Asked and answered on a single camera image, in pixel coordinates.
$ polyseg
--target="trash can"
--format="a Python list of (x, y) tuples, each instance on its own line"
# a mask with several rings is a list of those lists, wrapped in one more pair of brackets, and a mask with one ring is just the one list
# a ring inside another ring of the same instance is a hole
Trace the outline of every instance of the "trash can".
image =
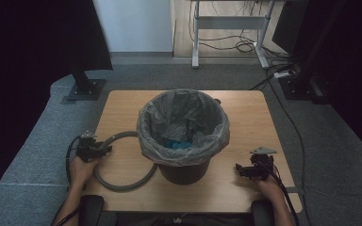
[(194, 89), (165, 91), (141, 110), (137, 132), (142, 154), (172, 183), (189, 185), (229, 143), (229, 120), (220, 104)]

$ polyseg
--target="gray carpet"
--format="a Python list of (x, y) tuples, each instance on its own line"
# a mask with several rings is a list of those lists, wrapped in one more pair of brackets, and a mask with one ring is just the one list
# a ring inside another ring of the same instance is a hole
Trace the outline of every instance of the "gray carpet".
[[(95, 131), (110, 91), (246, 90), (265, 78), (259, 65), (226, 64), (201, 65), (199, 70), (189, 64), (114, 65), (114, 72), (87, 75), (107, 80), (98, 101), (61, 105), (74, 80), (66, 76), (52, 85), (38, 123), (0, 181), (0, 225), (49, 225), (66, 196), (67, 147), (75, 136)], [(277, 81), (272, 84), (304, 143), (303, 152), (292, 123), (266, 86), (263, 93), (298, 187), (305, 160), (306, 210), (312, 225), (362, 225), (362, 142), (330, 105), (287, 101)], [(111, 223), (110, 214), (104, 213), (100, 225)], [(304, 212), (298, 216), (301, 225), (309, 225)]]

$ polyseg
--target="table leg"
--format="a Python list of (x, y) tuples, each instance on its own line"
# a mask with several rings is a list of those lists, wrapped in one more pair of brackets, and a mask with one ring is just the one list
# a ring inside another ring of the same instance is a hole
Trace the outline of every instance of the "table leg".
[(196, 1), (195, 7), (195, 16), (193, 20), (195, 22), (195, 36), (193, 41), (193, 49), (192, 49), (192, 68), (198, 69), (199, 68), (199, 0)]
[(257, 54), (257, 57), (260, 61), (261, 67), (263, 69), (268, 69), (269, 63), (267, 62), (267, 59), (264, 57), (264, 51), (263, 51), (263, 40), (264, 40), (264, 36), (266, 35), (267, 32), (267, 28), (269, 27), (269, 23), (270, 23), (270, 18), (272, 17), (272, 9), (274, 7), (274, 1), (270, 1), (269, 2), (269, 8), (267, 10), (267, 14), (265, 16), (265, 21), (263, 24), (263, 28), (260, 31), (260, 36), (258, 38), (258, 41), (254, 43), (255, 45), (255, 51)]

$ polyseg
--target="floor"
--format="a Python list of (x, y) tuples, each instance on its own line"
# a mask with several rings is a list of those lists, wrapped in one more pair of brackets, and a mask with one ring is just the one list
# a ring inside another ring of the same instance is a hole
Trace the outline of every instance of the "floor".
[[(0, 225), (50, 223), (67, 195), (69, 143), (86, 130), (95, 131), (110, 91), (247, 90), (266, 76), (258, 64), (202, 64), (194, 70), (189, 64), (116, 63), (114, 68), (87, 73), (90, 79), (107, 80), (95, 102), (61, 104), (74, 84), (70, 75), (52, 85), (38, 123), (0, 180)], [(298, 214), (300, 225), (362, 225), (362, 142), (330, 105), (285, 100), (278, 82), (271, 83), (275, 91), (269, 84), (259, 88), (306, 203), (307, 213)], [(99, 225), (114, 225), (113, 213), (104, 212)]]
[[(191, 57), (193, 44), (193, 13), (195, 2), (174, 1), (175, 5), (175, 38), (174, 57)], [(200, 3), (201, 16), (264, 16), (269, 2), (255, 1), (203, 1)], [(277, 25), (284, 2), (275, 2), (271, 14), (270, 24), (263, 45), (275, 52), (285, 53), (279, 46), (272, 42), (272, 34)], [(220, 58), (251, 58), (256, 57), (255, 51), (244, 42), (257, 41), (256, 30), (200, 30), (200, 57)]]

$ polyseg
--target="plastic trash bag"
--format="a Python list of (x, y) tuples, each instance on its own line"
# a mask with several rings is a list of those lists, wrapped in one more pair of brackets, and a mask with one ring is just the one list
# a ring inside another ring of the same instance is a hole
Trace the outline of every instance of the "plastic trash bag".
[[(137, 121), (142, 154), (166, 166), (205, 163), (229, 143), (229, 120), (219, 103), (193, 89), (165, 91), (147, 103)], [(185, 149), (166, 142), (191, 142)]]

